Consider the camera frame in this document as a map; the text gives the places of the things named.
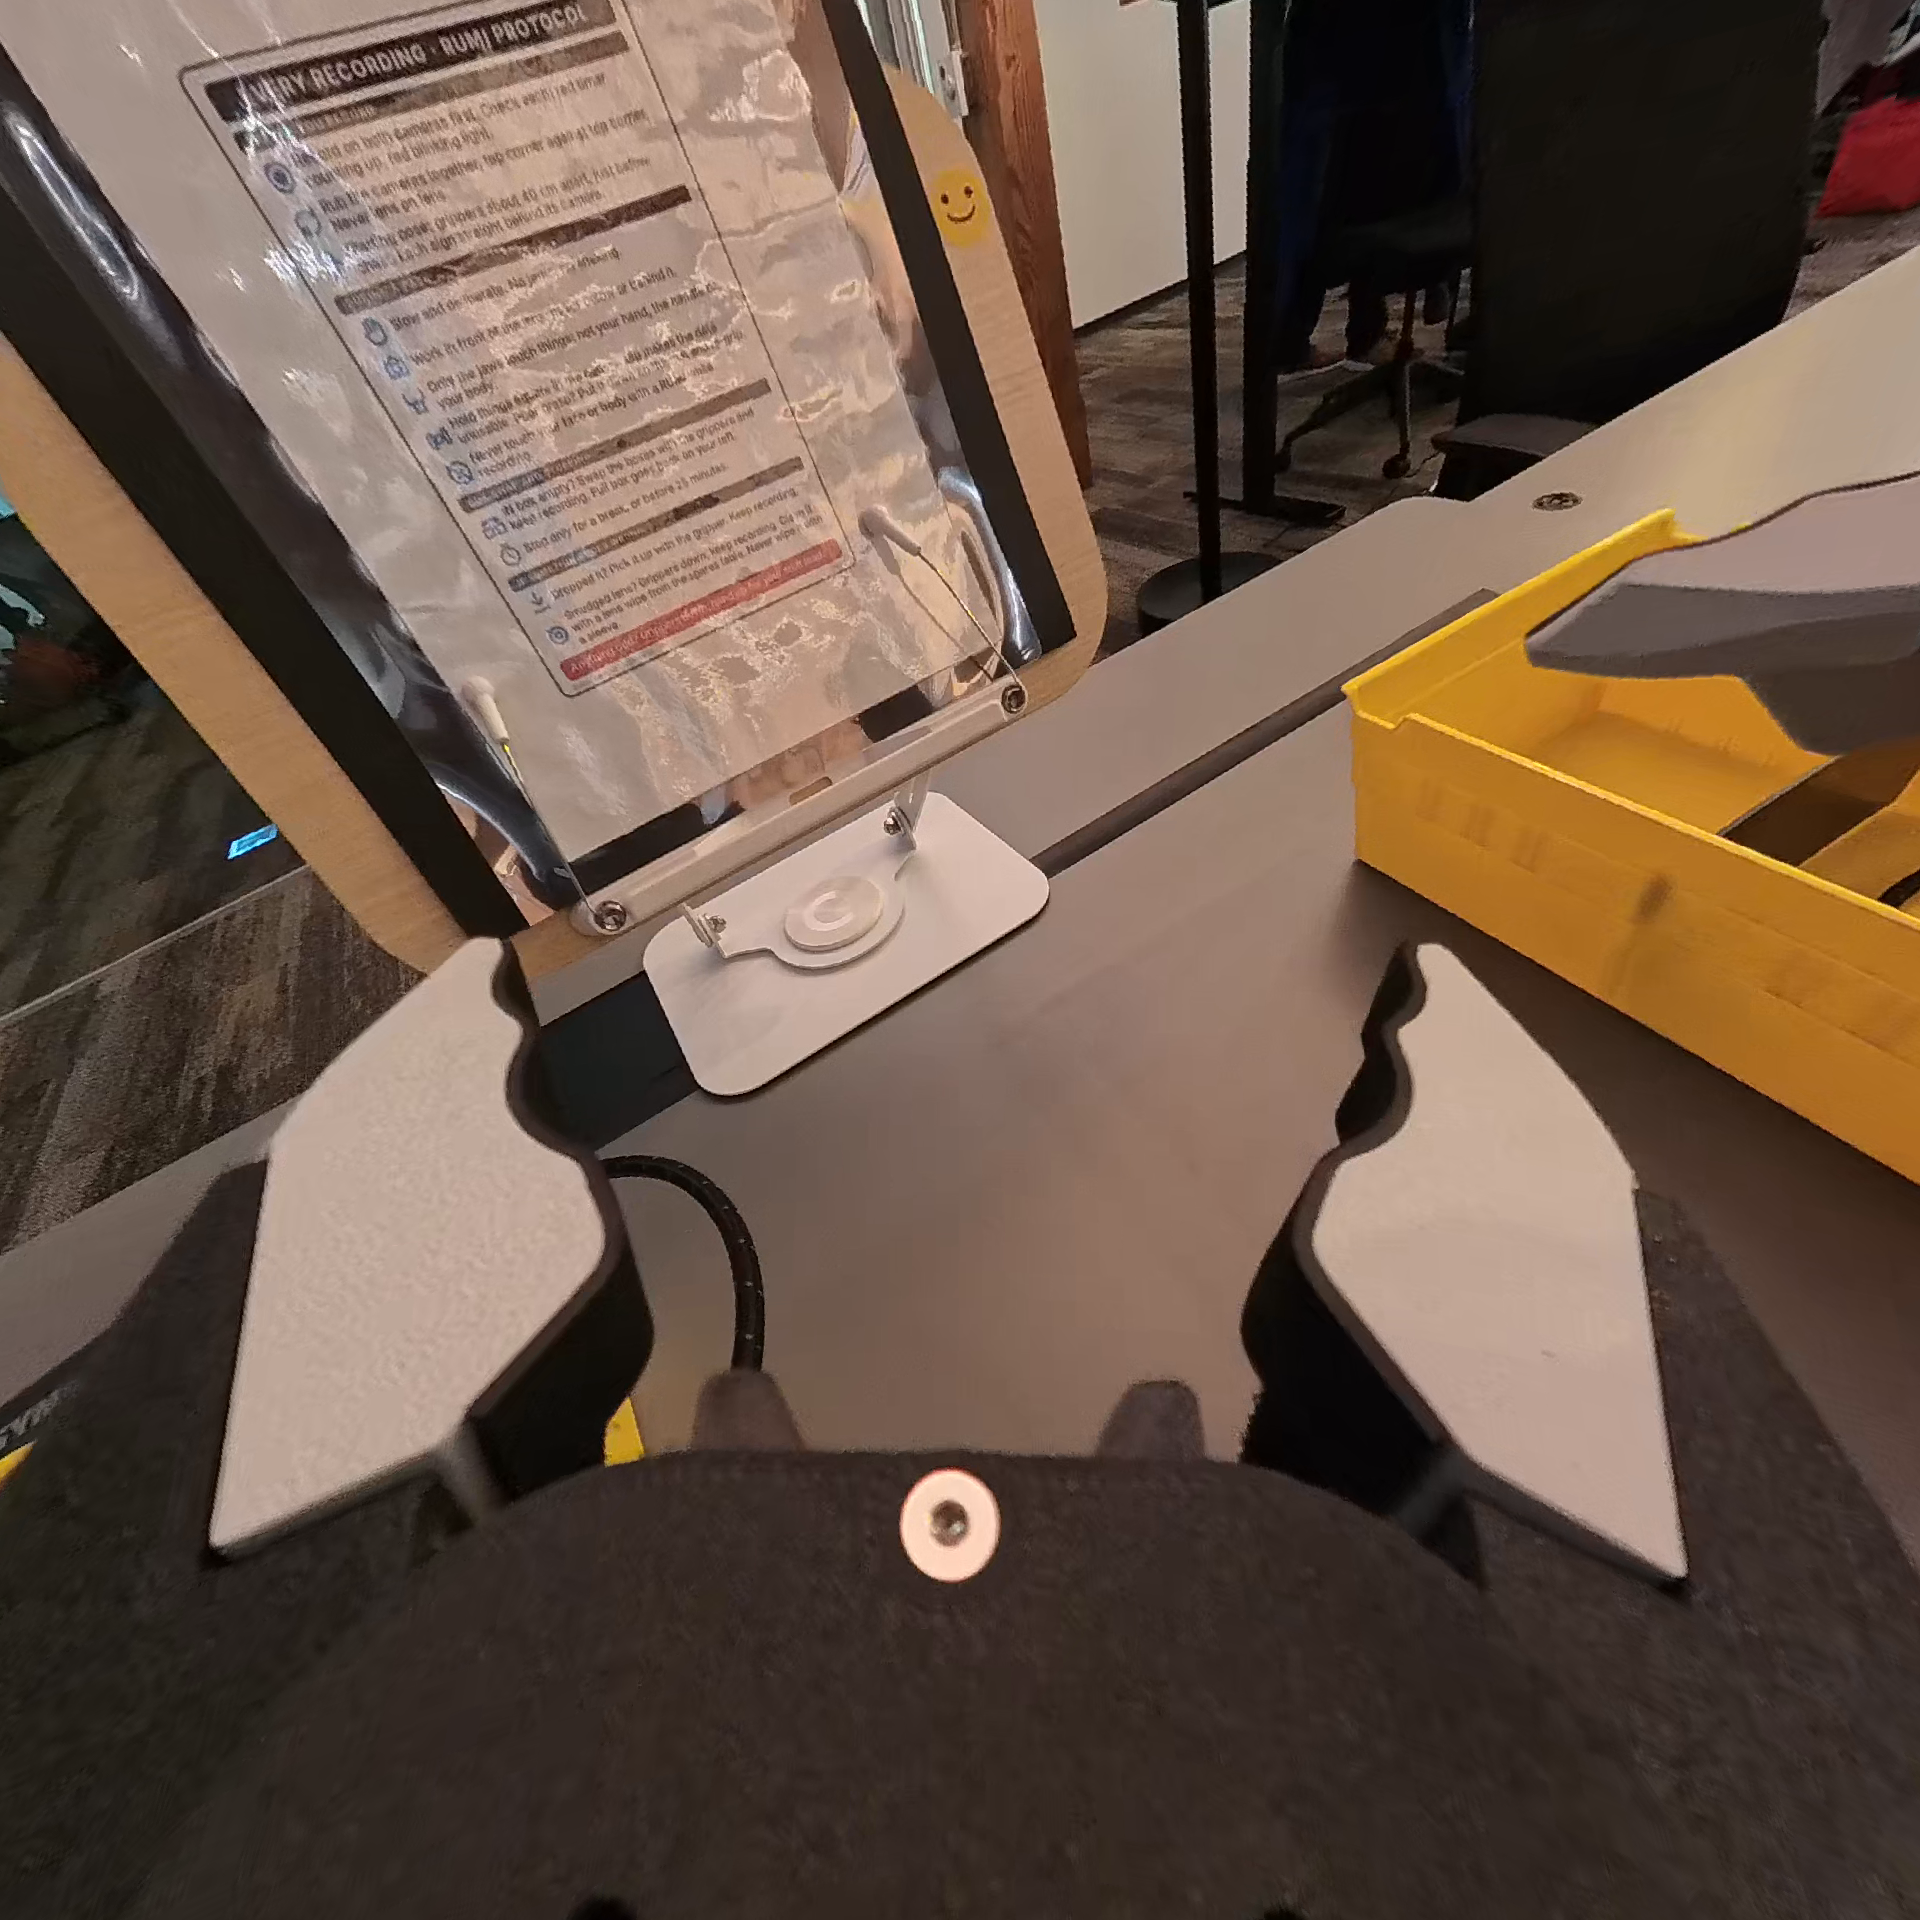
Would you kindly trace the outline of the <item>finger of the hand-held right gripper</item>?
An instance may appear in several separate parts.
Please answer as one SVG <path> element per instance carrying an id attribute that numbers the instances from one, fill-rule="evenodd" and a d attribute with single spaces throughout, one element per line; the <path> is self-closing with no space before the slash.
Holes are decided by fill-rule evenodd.
<path id="1" fill-rule="evenodd" d="M 1792 743 L 1918 733 L 1918 477 L 1812 493 L 1712 542 L 1624 563 L 1526 637 L 1540 669 L 1737 679 Z"/>

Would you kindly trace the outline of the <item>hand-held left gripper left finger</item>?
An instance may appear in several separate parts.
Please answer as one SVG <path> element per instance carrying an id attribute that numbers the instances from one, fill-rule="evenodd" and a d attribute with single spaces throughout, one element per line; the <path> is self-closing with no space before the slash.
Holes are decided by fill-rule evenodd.
<path id="1" fill-rule="evenodd" d="M 409 1482 L 478 1522 L 609 1461 L 654 1314 L 514 947 L 470 941 L 373 1021 L 263 1167 L 212 1554 Z"/>

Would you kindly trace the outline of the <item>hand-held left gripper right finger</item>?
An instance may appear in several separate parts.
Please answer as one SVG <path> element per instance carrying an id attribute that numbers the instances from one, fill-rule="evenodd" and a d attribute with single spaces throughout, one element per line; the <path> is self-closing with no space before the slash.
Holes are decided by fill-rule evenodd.
<path id="1" fill-rule="evenodd" d="M 1387 961 L 1241 1350 L 1246 1466 L 1474 1583 L 1481 1509 L 1652 1588 L 1688 1583 L 1636 1176 L 1453 950 Z"/>

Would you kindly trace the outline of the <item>braided HDMI cable green plugs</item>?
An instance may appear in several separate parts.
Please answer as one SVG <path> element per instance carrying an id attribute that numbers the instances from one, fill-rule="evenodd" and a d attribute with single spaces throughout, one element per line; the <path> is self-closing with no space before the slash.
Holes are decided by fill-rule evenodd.
<path id="1" fill-rule="evenodd" d="M 765 1348 L 765 1294 L 756 1238 L 732 1196 L 707 1174 L 674 1159 L 627 1155 L 606 1159 L 603 1172 L 612 1181 L 654 1184 L 674 1187 L 692 1200 L 714 1228 L 729 1262 L 732 1288 L 732 1357 L 730 1370 L 758 1374 L 763 1370 Z"/>

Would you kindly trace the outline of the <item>yellow plastic bin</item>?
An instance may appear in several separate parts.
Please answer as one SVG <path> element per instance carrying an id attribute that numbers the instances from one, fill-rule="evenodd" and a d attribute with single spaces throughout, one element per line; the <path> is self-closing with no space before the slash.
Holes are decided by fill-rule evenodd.
<path id="1" fill-rule="evenodd" d="M 1913 1181 L 1916 915 L 1719 835 L 1836 757 L 1732 679 L 1526 658 L 1694 542 L 1642 515 L 1352 679 L 1356 858 Z"/>

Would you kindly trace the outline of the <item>black bin divider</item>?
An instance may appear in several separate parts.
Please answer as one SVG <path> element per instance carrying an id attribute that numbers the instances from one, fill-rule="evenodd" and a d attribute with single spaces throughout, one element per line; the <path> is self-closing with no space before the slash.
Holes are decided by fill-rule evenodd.
<path id="1" fill-rule="evenodd" d="M 1861 899 L 1916 915 L 1918 740 L 1836 757 L 1719 835 Z"/>

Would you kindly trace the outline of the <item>black office chair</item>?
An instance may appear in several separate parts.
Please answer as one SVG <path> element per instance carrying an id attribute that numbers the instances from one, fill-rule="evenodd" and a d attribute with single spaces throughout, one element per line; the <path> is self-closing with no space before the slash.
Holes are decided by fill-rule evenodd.
<path id="1" fill-rule="evenodd" d="M 1319 399 L 1294 448 L 1366 397 L 1412 469 L 1419 383 L 1457 392 L 1435 491 L 1491 493 L 1783 322 L 1807 241 L 1818 2 L 1476 4 L 1470 143 L 1449 200 L 1337 243 L 1402 302 L 1387 363 Z"/>

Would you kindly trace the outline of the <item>red bag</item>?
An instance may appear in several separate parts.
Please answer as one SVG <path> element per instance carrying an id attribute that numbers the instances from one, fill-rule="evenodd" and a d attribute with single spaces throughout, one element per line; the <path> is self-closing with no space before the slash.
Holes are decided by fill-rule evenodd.
<path id="1" fill-rule="evenodd" d="M 1887 94 L 1844 123 L 1815 219 L 1918 208 L 1918 97 Z"/>

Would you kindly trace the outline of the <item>black pole with round base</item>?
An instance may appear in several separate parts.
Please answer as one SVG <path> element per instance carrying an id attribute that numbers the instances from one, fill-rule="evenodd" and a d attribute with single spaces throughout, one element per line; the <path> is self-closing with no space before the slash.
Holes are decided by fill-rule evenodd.
<path id="1" fill-rule="evenodd" d="M 1213 233 L 1211 6 L 1175 2 L 1187 253 L 1187 376 L 1195 553 L 1149 574 L 1137 593 L 1140 637 L 1149 637 L 1268 570 L 1275 559 L 1226 552 L 1221 536 L 1218 392 Z"/>

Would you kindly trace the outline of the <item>instruction sheet on stand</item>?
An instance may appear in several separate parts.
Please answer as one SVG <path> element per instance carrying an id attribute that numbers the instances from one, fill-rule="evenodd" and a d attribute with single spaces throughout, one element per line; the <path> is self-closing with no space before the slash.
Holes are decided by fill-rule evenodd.
<path id="1" fill-rule="evenodd" d="M 907 79 L 899 90 L 914 155 L 938 170 L 973 164 L 932 97 Z M 9 491 L 133 661 L 348 915 L 420 971 L 468 937 L 514 940 L 532 974 L 621 940 L 578 931 L 569 912 L 539 925 L 521 919 L 247 515 L 208 482 L 151 383 L 130 373 L 78 283 L 38 248 L 36 226 L 6 184 L 3 253 Z M 1023 679 L 1025 717 L 1086 672 L 1106 589 L 997 226 L 955 259 L 959 302 L 990 351 L 995 406 L 1071 618 L 1069 642 Z"/>

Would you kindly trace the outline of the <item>clear sleeved instruction sheet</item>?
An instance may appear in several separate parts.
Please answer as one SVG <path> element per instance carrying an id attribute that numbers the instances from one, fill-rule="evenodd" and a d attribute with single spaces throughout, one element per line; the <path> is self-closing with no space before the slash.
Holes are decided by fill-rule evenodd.
<path id="1" fill-rule="evenodd" d="M 529 925 L 1071 637 L 934 4 L 3 4 L 3 184 Z"/>

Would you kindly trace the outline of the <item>wooden column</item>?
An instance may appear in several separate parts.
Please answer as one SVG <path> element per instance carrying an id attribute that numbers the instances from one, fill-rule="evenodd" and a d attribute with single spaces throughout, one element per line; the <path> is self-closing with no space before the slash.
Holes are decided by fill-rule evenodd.
<path id="1" fill-rule="evenodd" d="M 1021 304 L 1078 484 L 1091 482 L 1087 408 L 1072 343 L 1057 182 L 1030 2 L 953 6 L 969 86 L 969 141 L 1004 231 Z"/>

